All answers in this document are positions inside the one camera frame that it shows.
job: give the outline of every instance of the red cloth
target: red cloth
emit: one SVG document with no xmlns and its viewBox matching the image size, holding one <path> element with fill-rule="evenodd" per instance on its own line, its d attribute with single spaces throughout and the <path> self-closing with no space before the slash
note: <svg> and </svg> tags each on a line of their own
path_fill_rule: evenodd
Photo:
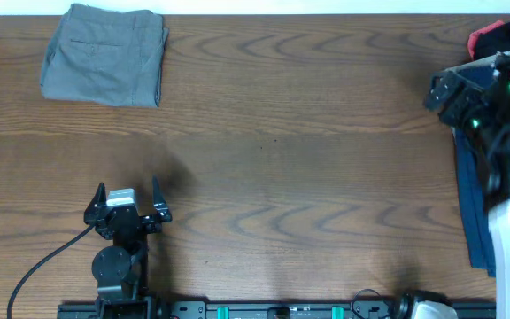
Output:
<svg viewBox="0 0 510 319">
<path fill-rule="evenodd" d="M 487 27 L 479 29 L 479 30 L 475 31 L 474 33 L 472 33 L 471 35 L 469 35 L 469 39 L 467 40 L 467 50 L 469 51 L 469 56 L 471 57 L 471 59 L 474 59 L 475 43 L 477 42 L 477 38 L 479 37 L 479 35 L 486 34 L 486 33 L 490 32 L 492 29 L 502 26 L 504 24 L 505 24 L 505 22 L 499 20 L 499 21 L 492 23 Z"/>
</svg>

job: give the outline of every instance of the wood grain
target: wood grain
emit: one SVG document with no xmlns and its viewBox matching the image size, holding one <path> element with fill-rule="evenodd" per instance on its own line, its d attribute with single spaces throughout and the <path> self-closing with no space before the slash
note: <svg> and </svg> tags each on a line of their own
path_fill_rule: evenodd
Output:
<svg viewBox="0 0 510 319">
<path fill-rule="evenodd" d="M 157 175 L 174 211 L 151 288 L 210 300 L 349 299 L 406 287 L 494 298 L 470 268 L 452 138 L 429 75 L 498 16 L 167 16 L 159 109 L 44 100 L 58 17 L 0 17 L 0 318 L 14 285 L 79 233 L 99 182 Z M 90 233 L 42 267 L 18 318 L 92 300 Z"/>
</svg>

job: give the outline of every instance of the white backdrop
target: white backdrop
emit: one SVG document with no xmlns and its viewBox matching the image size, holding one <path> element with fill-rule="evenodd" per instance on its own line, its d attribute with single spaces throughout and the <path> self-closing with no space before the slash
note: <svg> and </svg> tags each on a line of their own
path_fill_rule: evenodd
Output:
<svg viewBox="0 0 510 319">
<path fill-rule="evenodd" d="M 0 0 L 0 14 L 63 14 L 75 0 Z M 510 0 L 88 0 L 162 14 L 510 13 Z"/>
</svg>

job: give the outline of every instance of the gray fabric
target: gray fabric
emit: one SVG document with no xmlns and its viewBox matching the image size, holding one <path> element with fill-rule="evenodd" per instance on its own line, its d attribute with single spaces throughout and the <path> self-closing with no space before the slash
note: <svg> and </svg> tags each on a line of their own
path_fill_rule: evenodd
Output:
<svg viewBox="0 0 510 319">
<path fill-rule="evenodd" d="M 50 39 L 41 71 L 46 98 L 156 107 L 168 29 L 150 11 L 72 4 Z"/>
</svg>

